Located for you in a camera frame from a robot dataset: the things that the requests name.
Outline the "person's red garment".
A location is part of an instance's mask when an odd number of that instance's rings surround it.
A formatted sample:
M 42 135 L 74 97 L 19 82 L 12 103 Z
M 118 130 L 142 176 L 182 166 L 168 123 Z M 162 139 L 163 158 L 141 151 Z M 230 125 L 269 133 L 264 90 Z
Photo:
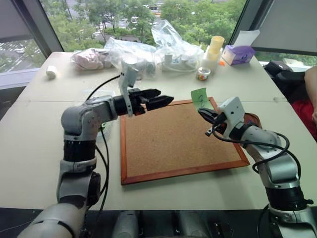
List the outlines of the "person's red garment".
M 292 108 L 317 142 L 317 112 L 310 100 L 295 101 L 292 103 Z

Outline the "stack of yellow white cups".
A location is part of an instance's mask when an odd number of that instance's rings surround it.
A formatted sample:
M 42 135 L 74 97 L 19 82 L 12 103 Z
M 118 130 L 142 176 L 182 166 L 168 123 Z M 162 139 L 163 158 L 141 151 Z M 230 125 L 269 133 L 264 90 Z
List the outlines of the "stack of yellow white cups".
M 202 66 L 208 68 L 211 74 L 214 74 L 217 68 L 224 40 L 222 36 L 213 36 L 210 45 L 204 53 Z

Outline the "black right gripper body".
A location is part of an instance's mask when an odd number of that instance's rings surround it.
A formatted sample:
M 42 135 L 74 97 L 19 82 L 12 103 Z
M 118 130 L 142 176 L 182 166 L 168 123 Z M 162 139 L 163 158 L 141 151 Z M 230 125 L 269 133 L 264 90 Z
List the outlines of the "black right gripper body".
M 214 131 L 220 133 L 220 134 L 224 134 L 226 128 L 227 128 L 227 124 L 226 124 L 226 115 L 224 113 L 219 114 L 218 116 L 216 116 L 213 120 L 213 128 Z

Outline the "white tape roll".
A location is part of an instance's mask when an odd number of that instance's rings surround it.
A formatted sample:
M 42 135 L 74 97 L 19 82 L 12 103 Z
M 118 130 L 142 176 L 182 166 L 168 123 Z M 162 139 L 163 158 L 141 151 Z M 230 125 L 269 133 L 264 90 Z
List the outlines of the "white tape roll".
M 53 80 L 57 77 L 57 68 L 53 65 L 49 65 L 46 69 L 46 76 L 49 80 Z

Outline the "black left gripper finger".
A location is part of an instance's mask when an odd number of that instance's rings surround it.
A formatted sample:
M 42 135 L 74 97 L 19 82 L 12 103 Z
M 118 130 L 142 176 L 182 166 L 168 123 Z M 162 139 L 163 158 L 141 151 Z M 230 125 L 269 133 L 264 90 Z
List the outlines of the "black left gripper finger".
M 173 100 L 174 100 L 174 97 L 166 96 L 166 95 L 150 98 L 145 103 L 146 109 L 147 111 L 152 111 L 159 108 L 163 108 L 169 105 Z
M 141 100 L 149 100 L 159 96 L 160 94 L 161 94 L 161 91 L 158 89 L 146 89 L 146 90 L 140 91 L 139 98 Z

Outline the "green sticky note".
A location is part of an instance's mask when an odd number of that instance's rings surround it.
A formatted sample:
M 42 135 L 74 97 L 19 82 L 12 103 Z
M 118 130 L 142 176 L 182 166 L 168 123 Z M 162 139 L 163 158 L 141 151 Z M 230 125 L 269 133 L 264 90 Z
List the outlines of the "green sticky note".
M 192 103 L 195 107 L 195 110 L 198 112 L 200 108 L 207 108 L 213 110 L 214 107 L 212 106 L 209 98 L 207 97 L 207 90 L 206 88 L 200 88 L 191 91 L 191 99 Z

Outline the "large clear plastic bag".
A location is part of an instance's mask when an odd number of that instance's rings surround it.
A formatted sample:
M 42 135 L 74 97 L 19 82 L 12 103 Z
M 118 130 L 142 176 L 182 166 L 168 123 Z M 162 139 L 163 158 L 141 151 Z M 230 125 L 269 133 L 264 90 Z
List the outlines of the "large clear plastic bag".
M 167 20 L 164 19 L 155 22 L 151 28 L 151 32 L 157 49 L 155 55 L 160 66 L 165 54 L 173 54 L 174 57 L 179 55 L 195 57 L 200 65 L 204 51 L 200 46 L 190 44 L 183 40 Z

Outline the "small jar of coloured pushpins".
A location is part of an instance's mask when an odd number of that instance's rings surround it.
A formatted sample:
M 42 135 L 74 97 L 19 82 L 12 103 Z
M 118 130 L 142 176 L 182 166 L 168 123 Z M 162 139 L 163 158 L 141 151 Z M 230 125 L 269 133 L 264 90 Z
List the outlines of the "small jar of coloured pushpins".
M 196 78 L 200 81 L 205 81 L 208 79 L 211 70 L 207 67 L 199 67 L 197 70 Z

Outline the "black bag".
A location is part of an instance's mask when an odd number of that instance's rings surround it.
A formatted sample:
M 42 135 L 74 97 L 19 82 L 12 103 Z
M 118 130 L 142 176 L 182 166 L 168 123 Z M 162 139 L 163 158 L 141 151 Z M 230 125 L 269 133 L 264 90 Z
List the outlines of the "black bag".
M 265 64 L 263 68 L 289 103 L 309 99 L 304 71 L 295 72 L 282 61 L 276 60 Z

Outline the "crumpled clear plastic bag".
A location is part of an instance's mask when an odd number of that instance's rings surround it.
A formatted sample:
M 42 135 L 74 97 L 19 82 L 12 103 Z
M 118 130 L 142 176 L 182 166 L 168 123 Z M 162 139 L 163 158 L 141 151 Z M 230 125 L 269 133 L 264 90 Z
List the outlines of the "crumpled clear plastic bag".
M 110 37 L 104 49 L 108 52 L 106 60 L 118 70 L 124 71 L 127 68 L 136 70 L 139 72 L 140 80 L 145 76 L 155 76 L 157 63 L 154 46 Z

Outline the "grey roller blind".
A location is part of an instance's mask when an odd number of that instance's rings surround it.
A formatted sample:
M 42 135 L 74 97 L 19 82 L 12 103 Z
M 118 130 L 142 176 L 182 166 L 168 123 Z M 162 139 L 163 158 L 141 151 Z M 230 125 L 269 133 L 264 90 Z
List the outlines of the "grey roller blind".
M 257 51 L 317 56 L 317 0 L 273 0 L 259 30 Z
M 32 35 L 11 0 L 0 0 L 0 43 L 29 39 Z

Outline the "purple tissue box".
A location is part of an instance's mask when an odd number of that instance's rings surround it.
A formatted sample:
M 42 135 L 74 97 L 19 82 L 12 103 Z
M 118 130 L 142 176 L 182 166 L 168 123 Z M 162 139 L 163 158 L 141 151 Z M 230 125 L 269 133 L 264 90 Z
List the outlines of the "purple tissue box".
M 227 45 L 222 52 L 222 59 L 229 65 L 249 63 L 256 51 L 251 46 Z

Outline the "bag of pink cloth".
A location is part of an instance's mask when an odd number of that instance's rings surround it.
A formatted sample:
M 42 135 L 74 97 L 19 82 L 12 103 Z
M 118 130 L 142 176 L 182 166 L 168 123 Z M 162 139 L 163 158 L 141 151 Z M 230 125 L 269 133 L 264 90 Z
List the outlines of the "bag of pink cloth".
M 109 51 L 101 48 L 89 48 L 73 52 L 70 62 L 77 70 L 101 70 L 112 68 L 108 58 Z

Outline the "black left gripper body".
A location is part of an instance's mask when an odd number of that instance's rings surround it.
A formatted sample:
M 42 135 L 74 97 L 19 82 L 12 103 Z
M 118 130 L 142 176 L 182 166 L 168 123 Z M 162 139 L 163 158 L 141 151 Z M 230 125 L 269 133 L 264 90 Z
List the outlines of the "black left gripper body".
M 147 91 L 138 88 L 128 90 L 133 115 L 138 116 L 145 113 L 143 104 L 148 102 Z

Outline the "wood-framed cork board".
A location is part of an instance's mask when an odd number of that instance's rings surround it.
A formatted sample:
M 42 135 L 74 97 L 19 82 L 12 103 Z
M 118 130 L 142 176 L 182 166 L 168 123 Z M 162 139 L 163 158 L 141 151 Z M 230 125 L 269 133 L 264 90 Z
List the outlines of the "wood-framed cork board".
M 176 101 L 140 116 L 122 116 L 121 184 L 249 165 L 238 144 L 207 137 L 209 128 L 191 100 Z

